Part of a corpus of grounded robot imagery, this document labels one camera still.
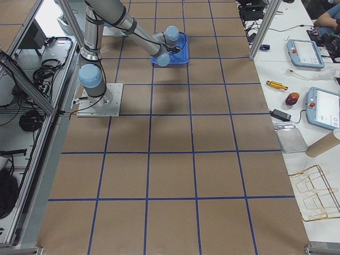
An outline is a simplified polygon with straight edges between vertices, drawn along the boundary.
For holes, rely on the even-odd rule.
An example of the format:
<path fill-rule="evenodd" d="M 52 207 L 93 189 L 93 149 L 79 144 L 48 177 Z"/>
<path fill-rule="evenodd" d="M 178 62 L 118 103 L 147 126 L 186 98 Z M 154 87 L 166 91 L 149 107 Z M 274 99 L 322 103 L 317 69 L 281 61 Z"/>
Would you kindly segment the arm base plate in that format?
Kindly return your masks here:
<path fill-rule="evenodd" d="M 122 94 L 122 83 L 108 83 L 103 98 L 93 106 L 97 100 L 88 98 L 87 92 L 83 89 L 82 97 L 86 99 L 80 101 L 80 110 L 76 114 L 78 117 L 119 117 Z"/>

